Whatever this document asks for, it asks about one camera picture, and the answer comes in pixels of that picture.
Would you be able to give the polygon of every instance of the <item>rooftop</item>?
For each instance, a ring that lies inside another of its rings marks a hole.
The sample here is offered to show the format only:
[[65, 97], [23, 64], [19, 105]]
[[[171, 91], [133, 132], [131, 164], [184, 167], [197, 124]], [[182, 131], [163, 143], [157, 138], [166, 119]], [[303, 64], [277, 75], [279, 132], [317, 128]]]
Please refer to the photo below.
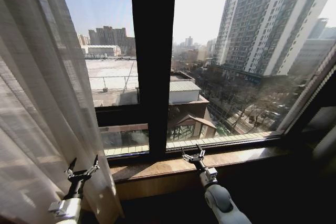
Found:
[[183, 80], [195, 82], [194, 78], [181, 71], [170, 73], [170, 81], [183, 81]]
[[172, 81], [169, 85], [170, 92], [201, 90], [192, 81]]

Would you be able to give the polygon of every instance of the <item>robotic arm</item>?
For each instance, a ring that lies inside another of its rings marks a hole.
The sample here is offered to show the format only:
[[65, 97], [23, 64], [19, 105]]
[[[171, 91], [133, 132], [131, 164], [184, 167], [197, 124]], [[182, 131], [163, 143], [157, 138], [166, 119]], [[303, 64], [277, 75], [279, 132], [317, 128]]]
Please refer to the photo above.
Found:
[[76, 158], [71, 162], [69, 168], [65, 171], [68, 174], [68, 180], [71, 186], [68, 194], [62, 201], [51, 203], [48, 211], [54, 213], [56, 223], [77, 224], [80, 212], [80, 204], [83, 199], [83, 187], [85, 182], [91, 178], [91, 174], [99, 169], [98, 155], [94, 159], [93, 166], [88, 170], [79, 170], [73, 172]]
[[190, 156], [181, 147], [182, 158], [194, 164], [205, 189], [205, 200], [214, 212], [220, 224], [251, 224], [245, 214], [239, 211], [232, 201], [230, 193], [224, 187], [218, 185], [217, 170], [208, 168], [203, 163], [205, 150], [196, 144], [199, 154]]

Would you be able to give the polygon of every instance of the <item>railing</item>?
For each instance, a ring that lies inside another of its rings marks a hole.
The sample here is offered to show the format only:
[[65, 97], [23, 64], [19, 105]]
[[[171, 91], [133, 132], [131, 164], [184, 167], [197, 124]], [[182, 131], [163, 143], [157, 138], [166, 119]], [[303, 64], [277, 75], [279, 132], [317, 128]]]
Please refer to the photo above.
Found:
[[91, 90], [136, 89], [139, 86], [138, 76], [103, 76], [89, 77]]

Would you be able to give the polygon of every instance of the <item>white robotic arm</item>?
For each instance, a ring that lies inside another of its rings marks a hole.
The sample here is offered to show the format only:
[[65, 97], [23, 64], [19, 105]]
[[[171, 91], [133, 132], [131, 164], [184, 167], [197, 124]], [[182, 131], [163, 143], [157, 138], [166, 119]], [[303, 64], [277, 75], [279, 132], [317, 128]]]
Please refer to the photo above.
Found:
[[197, 156], [190, 156], [182, 150], [182, 158], [196, 166], [200, 175], [201, 183], [205, 188], [205, 200], [214, 212], [220, 224], [251, 224], [232, 201], [230, 193], [224, 187], [218, 185], [217, 171], [215, 168], [208, 168], [203, 163], [205, 150], [196, 145], [200, 153]]

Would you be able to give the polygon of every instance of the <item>glass window frame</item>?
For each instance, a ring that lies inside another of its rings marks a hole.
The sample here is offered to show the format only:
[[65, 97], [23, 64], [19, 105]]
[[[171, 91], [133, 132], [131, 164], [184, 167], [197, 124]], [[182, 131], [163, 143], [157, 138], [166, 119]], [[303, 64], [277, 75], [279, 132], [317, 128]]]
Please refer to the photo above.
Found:
[[[139, 160], [157, 161], [178, 157], [181, 154], [179, 148], [166, 150], [174, 4], [175, 0], [132, 0], [139, 103], [97, 107], [95, 110], [99, 127], [147, 123], [149, 151], [141, 154], [108, 156], [110, 165]], [[285, 117], [283, 133], [243, 141], [205, 144], [202, 148], [208, 152], [227, 152], [284, 143], [295, 145], [302, 140], [302, 129], [317, 111], [325, 104], [335, 103], [328, 95], [328, 92], [330, 94], [332, 90], [331, 83], [336, 81], [336, 73], [331, 73], [335, 64], [334, 46], [333, 55], [328, 64], [320, 72], [314, 84], [305, 92], [301, 101], [295, 104]], [[193, 150], [194, 147], [187, 147], [187, 149]]]

